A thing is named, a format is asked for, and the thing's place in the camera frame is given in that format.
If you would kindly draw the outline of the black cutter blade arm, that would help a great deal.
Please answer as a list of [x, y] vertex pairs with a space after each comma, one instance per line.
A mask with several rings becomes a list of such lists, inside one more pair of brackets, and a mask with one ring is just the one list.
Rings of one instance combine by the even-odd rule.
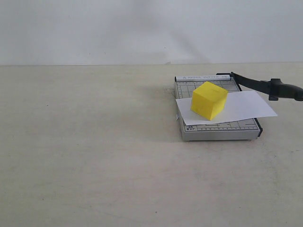
[[217, 73], [216, 75], [229, 75], [239, 85], [268, 94], [269, 101], [278, 101], [279, 98], [294, 99], [295, 101], [303, 100], [303, 89], [301, 87], [285, 84], [281, 79], [271, 79], [270, 81], [254, 80], [234, 72]]

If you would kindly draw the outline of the grey paper cutter base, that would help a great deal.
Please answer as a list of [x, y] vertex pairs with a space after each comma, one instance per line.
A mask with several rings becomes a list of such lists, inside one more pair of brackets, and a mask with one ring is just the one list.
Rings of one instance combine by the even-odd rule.
[[[175, 97], [190, 98], [193, 91], [205, 81], [210, 81], [228, 92], [241, 91], [240, 85], [229, 73], [217, 73], [210, 76], [176, 76]], [[263, 128], [257, 118], [206, 125], [187, 126], [177, 110], [177, 121], [184, 141], [204, 140], [256, 140], [261, 136]]]

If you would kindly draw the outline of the yellow foam cube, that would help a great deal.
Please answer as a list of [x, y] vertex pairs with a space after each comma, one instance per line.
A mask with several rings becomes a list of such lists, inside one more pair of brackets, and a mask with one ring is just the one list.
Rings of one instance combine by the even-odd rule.
[[204, 82], [193, 91], [191, 111], [212, 120], [225, 107], [228, 91], [209, 81]]

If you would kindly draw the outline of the white paper sheet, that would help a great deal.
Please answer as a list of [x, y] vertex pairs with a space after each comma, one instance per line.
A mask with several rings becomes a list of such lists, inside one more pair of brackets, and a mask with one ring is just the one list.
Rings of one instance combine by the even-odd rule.
[[185, 125], [206, 125], [277, 116], [276, 112], [256, 91], [229, 93], [224, 109], [212, 120], [190, 110], [191, 101], [191, 98], [176, 99], [179, 117], [183, 119]]

